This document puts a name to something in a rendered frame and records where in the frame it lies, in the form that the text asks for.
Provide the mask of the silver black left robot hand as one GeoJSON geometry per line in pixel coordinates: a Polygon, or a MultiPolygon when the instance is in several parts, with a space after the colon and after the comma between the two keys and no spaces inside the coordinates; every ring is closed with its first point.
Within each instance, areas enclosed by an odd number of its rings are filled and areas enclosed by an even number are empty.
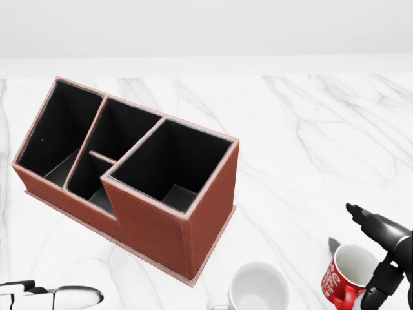
{"type": "Polygon", "coordinates": [[[93,287],[38,287],[34,280],[0,284],[0,310],[84,310],[101,303],[102,292],[93,287]]]}

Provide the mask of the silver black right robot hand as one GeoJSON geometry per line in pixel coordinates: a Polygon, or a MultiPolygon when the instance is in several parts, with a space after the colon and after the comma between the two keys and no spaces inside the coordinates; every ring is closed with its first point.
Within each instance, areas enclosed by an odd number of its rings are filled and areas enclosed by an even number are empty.
{"type": "MultiPolygon", "coordinates": [[[[347,203],[346,210],[352,215],[352,220],[361,226],[364,234],[387,252],[384,260],[378,262],[374,269],[365,292],[360,295],[361,310],[379,310],[404,278],[410,283],[408,305],[413,310],[413,231],[358,205],[347,203]]],[[[337,240],[328,239],[332,257],[340,245],[337,240]]]]}

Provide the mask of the red mug with white print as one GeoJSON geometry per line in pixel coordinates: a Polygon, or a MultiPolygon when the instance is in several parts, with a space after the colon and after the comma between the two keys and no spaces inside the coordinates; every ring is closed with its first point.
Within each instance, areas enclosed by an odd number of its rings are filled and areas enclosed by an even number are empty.
{"type": "Polygon", "coordinates": [[[352,310],[373,276],[378,261],[358,245],[340,245],[321,281],[321,289],[337,310],[352,310]]]}

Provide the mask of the red-brown desk caddy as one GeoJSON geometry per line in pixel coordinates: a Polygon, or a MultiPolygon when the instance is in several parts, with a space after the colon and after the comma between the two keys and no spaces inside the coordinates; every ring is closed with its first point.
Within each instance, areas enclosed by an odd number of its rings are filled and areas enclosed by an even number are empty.
{"type": "Polygon", "coordinates": [[[239,140],[55,78],[12,166],[27,193],[193,286],[235,211],[239,140]]]}

